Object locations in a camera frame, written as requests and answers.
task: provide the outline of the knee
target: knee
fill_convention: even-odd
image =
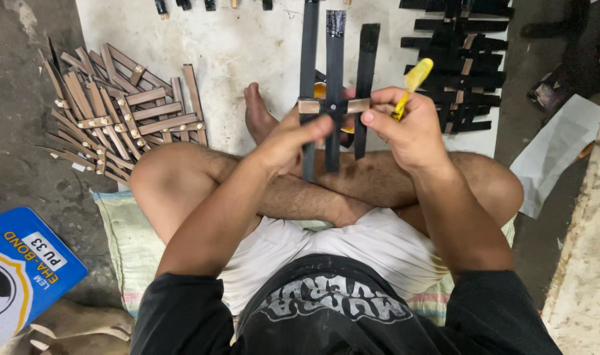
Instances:
[[[478,202],[500,224],[506,224],[524,202],[524,188],[509,168],[485,155],[453,153]]]
[[[170,186],[182,175],[202,166],[193,164],[200,160],[204,148],[193,143],[171,143],[155,147],[144,153],[131,172],[131,191],[139,195],[151,187]]]

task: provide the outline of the black t-shirt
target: black t-shirt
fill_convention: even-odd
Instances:
[[[445,327],[412,312],[375,270],[313,254],[280,269],[241,313],[223,282],[163,274],[147,288],[131,354],[561,354],[517,274],[465,272]]]

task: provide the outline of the pile of brown leather pieces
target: pile of brown leather pieces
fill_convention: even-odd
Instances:
[[[65,149],[37,148],[128,186],[133,166],[149,149],[173,141],[208,145],[191,64],[184,64],[194,111],[187,114],[180,78],[169,85],[109,44],[100,54],[83,47],[76,53],[80,60],[61,56],[70,65],[63,74],[56,55],[48,60],[40,52],[58,96],[52,115],[59,132],[48,136]]]

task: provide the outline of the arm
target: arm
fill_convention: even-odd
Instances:
[[[390,143],[399,166],[412,175],[438,254],[454,275],[465,270],[512,269],[506,238],[445,151],[434,103],[412,94],[401,122],[389,116],[390,105],[403,92],[399,88],[374,92],[374,108],[362,120]]]
[[[221,273],[257,214],[267,185],[291,169],[302,144],[324,138],[333,126],[322,116],[301,127],[297,111],[292,112],[188,215],[166,246],[156,276]]]
[[[509,242],[449,158],[411,174],[430,238],[454,275],[513,268]]]

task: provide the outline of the white shorts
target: white shorts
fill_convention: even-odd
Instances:
[[[430,238],[389,208],[375,208],[354,225],[320,232],[263,217],[219,276],[224,281],[223,300],[238,315],[281,267],[316,253],[347,256],[369,265],[404,299],[449,273]]]

